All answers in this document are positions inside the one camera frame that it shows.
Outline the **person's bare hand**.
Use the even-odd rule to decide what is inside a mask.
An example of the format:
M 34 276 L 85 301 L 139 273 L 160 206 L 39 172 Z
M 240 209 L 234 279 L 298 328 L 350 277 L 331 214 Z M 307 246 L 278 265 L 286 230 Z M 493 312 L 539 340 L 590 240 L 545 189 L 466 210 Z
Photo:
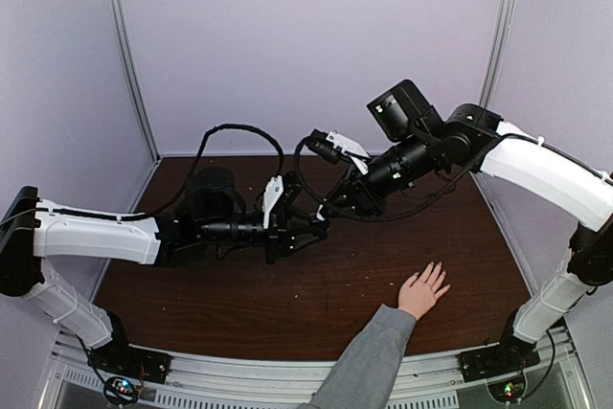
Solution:
M 397 296 L 397 308 L 419 320 L 449 291 L 451 285 L 444 283 L 445 278 L 443 263 L 430 262 L 420 273 L 414 273 L 402 284 Z

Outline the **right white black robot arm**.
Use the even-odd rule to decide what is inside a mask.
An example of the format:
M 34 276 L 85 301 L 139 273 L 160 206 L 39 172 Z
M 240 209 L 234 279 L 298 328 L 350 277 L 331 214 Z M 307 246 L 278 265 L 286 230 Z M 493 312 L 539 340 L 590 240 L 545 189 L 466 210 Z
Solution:
M 510 182 L 575 217 L 569 254 L 553 279 L 510 319 L 491 351 L 497 371 L 512 371 L 546 330 L 591 289 L 612 281 L 612 180 L 483 107 L 464 103 L 443 119 L 410 80 L 371 101 L 371 115 L 392 146 L 369 155 L 336 131 L 324 134 L 332 156 L 352 162 L 327 198 L 329 208 L 381 217 L 386 198 L 434 171 L 459 167 Z

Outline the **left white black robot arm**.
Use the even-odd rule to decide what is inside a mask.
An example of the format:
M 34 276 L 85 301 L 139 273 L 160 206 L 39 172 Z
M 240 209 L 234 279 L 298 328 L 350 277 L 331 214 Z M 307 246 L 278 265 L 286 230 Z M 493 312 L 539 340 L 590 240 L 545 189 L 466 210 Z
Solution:
M 52 267 L 51 256 L 78 256 L 180 267 L 196 247 L 261 247 L 272 263 L 325 239 L 323 213 L 294 207 L 301 191 L 296 175 L 272 177 L 262 204 L 250 211 L 227 169 L 209 167 L 188 177 L 183 199 L 169 214 L 112 215 L 61 208 L 22 188 L 1 221 L 1 292 L 32 301 L 54 322 L 98 352 L 118 375 L 138 364 L 121 320 L 96 307 Z

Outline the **white capped nail polish bottle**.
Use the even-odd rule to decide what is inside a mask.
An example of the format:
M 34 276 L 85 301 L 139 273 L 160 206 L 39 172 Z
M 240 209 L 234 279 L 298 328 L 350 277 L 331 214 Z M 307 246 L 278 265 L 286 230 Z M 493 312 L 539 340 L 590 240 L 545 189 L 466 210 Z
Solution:
M 315 213 L 315 217 L 319 222 L 324 222 L 327 220 L 326 216 L 324 215 L 324 211 L 325 207 L 320 205 Z

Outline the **grey sleeved forearm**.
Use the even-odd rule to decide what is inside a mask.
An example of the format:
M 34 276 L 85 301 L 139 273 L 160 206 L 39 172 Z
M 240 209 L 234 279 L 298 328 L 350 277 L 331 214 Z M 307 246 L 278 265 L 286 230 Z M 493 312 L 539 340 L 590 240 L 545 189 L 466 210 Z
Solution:
M 302 408 L 385 408 L 417 319 L 379 307 Z

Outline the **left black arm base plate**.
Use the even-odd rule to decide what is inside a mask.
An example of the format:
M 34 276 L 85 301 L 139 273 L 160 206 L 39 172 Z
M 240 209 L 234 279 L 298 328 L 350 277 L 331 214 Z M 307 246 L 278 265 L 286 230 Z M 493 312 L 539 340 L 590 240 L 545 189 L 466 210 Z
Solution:
M 93 350 L 91 361 L 98 369 L 113 375 L 164 384 L 170 371 L 171 356 L 128 347 L 124 350 Z

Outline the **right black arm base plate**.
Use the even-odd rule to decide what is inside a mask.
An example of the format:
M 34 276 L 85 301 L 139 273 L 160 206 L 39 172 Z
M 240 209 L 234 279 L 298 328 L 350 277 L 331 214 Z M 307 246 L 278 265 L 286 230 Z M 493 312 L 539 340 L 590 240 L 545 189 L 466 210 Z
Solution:
M 540 356 L 532 346 L 525 348 L 501 344 L 461 352 L 458 359 L 464 382 L 519 373 L 540 363 Z

